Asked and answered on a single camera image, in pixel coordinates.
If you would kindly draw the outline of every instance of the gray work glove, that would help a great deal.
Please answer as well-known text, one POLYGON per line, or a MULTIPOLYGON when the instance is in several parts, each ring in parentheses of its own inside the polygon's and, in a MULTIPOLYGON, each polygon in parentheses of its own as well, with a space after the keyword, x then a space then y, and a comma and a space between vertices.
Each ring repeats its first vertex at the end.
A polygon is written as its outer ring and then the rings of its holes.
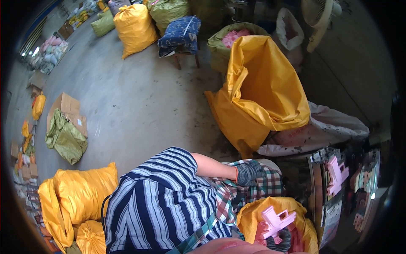
POLYGON ((246 161, 236 166, 238 170, 237 184, 240 186, 256 186, 253 180, 265 177, 266 173, 257 161, 246 161))
POLYGON ((284 228, 278 232, 278 236, 282 239, 282 242, 280 242, 279 244, 275 244, 274 238, 268 237, 266 239, 266 246, 270 250, 286 253, 290 249, 290 241, 292 235, 290 234, 288 228, 284 228))

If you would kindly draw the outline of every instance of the concrete floor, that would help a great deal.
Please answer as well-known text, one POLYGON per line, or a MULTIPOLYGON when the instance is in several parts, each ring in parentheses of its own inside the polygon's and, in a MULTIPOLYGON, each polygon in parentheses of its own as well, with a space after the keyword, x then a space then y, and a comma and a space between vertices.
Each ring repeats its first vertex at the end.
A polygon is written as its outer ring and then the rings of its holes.
MULTIPOLYGON (((87 170, 109 162, 116 162, 121 176, 170 146, 232 160, 233 147, 220 132, 203 95, 222 86, 220 74, 210 68, 206 43, 201 42, 200 69, 193 56, 184 56, 182 70, 177 70, 172 57, 158 58, 155 43, 122 60, 117 31, 96 37, 90 26, 96 19, 92 16, 67 40, 68 48, 73 48, 52 70, 43 90, 46 104, 35 136, 39 181, 58 169, 87 170), (73 166, 44 142, 46 116, 62 92, 79 100, 80 113, 87 117, 89 146, 73 166)), ((31 114, 28 78, 21 77, 27 73, 20 63, 15 64, 6 122, 10 140, 22 140, 24 117, 31 114)))

